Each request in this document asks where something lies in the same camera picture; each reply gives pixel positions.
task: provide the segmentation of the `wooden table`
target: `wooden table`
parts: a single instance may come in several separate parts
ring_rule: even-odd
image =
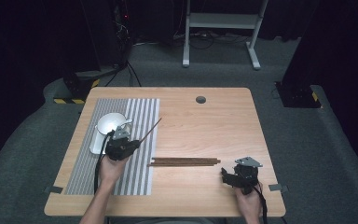
[[[196,102],[206,98],[204,104]],[[255,110],[245,88],[94,88],[76,126],[54,186],[65,188],[98,98],[159,98],[157,157],[212,157],[215,166],[154,167],[151,195],[111,196],[108,216],[131,217],[238,217],[234,191],[222,183],[221,168],[229,173],[235,160],[250,156],[264,166],[268,216],[282,217],[285,207],[269,151]],[[45,207],[49,216],[82,216],[92,195],[50,193]]]

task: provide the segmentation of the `bundle of chopsticks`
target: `bundle of chopsticks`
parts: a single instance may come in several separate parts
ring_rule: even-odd
[[[220,163],[217,158],[177,158],[177,157],[153,157],[147,166],[214,166]]]

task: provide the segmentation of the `person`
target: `person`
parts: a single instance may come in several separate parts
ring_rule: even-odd
[[[129,158],[126,158],[122,161],[112,161],[109,159],[109,157],[106,156],[102,158],[100,167],[100,186],[95,192],[94,197],[92,198],[91,203],[89,204],[89,207],[87,208],[85,214],[81,218],[80,224],[103,223],[109,196],[111,195],[116,182],[123,174],[128,159]],[[258,190],[261,190],[262,187],[263,186],[261,185],[261,183],[260,185],[256,186]],[[239,210],[241,212],[241,215],[245,218],[246,223],[259,224],[259,216],[261,214],[262,207],[257,192],[255,192],[255,190],[252,190],[250,194],[243,195],[241,189],[239,188],[234,188],[234,191],[237,197]],[[209,222],[205,219],[201,219],[201,221],[201,223],[216,223]]]

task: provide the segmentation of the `gray striped mat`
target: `gray striped mat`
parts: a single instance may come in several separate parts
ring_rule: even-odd
[[[105,114],[118,112],[132,119],[131,139],[140,140],[158,121],[159,99],[98,99],[76,159],[65,194],[92,195],[95,163],[98,155],[90,152],[90,144],[98,120]],[[115,195],[149,195],[153,167],[147,167],[155,153],[158,126],[135,150],[127,162],[123,176],[116,183]]]

